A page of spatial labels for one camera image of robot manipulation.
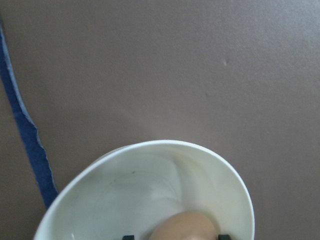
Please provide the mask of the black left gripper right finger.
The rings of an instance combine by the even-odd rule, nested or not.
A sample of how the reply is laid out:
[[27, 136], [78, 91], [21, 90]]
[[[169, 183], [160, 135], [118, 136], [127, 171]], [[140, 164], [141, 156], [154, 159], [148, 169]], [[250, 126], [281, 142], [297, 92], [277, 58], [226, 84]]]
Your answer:
[[219, 234], [218, 240], [231, 240], [231, 236], [229, 234]]

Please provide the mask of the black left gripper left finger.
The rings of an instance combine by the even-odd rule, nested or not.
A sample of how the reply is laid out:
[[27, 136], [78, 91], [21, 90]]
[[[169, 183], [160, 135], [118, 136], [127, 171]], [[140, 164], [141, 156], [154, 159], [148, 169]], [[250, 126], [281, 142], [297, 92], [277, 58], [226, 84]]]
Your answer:
[[122, 237], [122, 240], [135, 240], [135, 236], [134, 235], [124, 235]]

